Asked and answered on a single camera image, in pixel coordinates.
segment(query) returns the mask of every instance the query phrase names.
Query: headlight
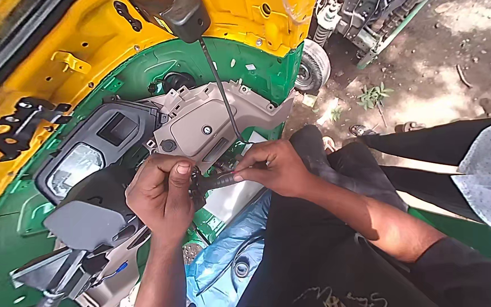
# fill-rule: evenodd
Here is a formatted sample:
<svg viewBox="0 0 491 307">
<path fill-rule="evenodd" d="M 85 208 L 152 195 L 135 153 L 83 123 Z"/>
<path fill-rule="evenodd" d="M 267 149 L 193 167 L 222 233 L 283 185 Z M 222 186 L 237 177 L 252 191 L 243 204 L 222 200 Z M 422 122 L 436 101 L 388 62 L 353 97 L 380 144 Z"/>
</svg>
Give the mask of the headlight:
<svg viewBox="0 0 491 307">
<path fill-rule="evenodd" d="M 56 196 L 65 197 L 79 181 L 104 166 L 99 151 L 78 143 L 49 175 L 46 184 Z"/>
</svg>

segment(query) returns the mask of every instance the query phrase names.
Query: screw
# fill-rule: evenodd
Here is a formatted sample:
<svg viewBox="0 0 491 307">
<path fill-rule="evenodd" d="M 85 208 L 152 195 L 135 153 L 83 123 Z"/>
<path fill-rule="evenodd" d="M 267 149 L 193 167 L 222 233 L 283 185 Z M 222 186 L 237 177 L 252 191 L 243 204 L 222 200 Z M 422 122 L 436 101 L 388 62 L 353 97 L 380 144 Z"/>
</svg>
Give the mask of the screw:
<svg viewBox="0 0 491 307">
<path fill-rule="evenodd" d="M 7 116 L 7 117 L 5 117 L 5 120 L 8 121 L 8 122 L 17 122 L 17 121 L 20 121 L 19 119 L 17 119 L 14 116 Z"/>
<path fill-rule="evenodd" d="M 27 108 L 27 109 L 29 109 L 29 108 L 31 108 L 31 107 L 32 107 L 32 105 L 31 105 L 31 104 L 26 103 L 26 102 L 19 102 L 19 103 L 18 103 L 18 106 L 19 106 L 19 107 L 23 107 L 23 108 Z"/>
</svg>

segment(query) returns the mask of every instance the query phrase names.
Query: shock absorber spring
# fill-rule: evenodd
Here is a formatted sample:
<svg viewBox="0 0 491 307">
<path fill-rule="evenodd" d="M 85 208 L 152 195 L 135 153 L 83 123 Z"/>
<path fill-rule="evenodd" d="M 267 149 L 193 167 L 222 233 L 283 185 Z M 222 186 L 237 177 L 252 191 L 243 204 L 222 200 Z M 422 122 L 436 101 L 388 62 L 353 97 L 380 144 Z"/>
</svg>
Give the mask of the shock absorber spring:
<svg viewBox="0 0 491 307">
<path fill-rule="evenodd" d="M 331 35 L 332 31 L 333 30 L 325 29 L 318 24 L 317 29 L 315 30 L 313 41 L 319 44 L 319 46 L 323 47 L 323 45 L 325 45 L 325 42 L 327 41 L 327 38 L 329 38 L 329 35 Z"/>
</svg>

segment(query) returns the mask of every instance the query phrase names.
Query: foot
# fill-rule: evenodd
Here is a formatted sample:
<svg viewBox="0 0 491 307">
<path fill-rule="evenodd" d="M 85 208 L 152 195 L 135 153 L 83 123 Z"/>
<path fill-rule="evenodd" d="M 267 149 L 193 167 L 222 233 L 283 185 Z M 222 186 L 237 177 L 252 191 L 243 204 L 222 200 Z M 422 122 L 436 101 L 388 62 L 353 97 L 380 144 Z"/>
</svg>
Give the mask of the foot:
<svg viewBox="0 0 491 307">
<path fill-rule="evenodd" d="M 369 134 L 378 134 L 372 129 L 366 128 L 364 125 L 353 125 L 350 127 L 350 132 L 354 136 L 367 136 Z"/>
<path fill-rule="evenodd" d="M 323 146 L 326 154 L 331 154 L 336 151 L 334 140 L 330 136 L 323 137 Z"/>
</svg>

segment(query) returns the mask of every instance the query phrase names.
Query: wheel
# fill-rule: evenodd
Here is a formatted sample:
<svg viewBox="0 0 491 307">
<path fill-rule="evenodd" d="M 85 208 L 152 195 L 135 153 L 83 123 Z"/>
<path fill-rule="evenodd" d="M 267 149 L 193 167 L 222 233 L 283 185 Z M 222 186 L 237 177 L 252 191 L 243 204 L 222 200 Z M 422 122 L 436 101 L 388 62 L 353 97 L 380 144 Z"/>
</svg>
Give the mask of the wheel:
<svg viewBox="0 0 491 307">
<path fill-rule="evenodd" d="M 327 82 L 330 74 L 331 63 L 325 50 L 313 40 L 304 39 L 295 88 L 306 93 L 316 93 Z"/>
</svg>

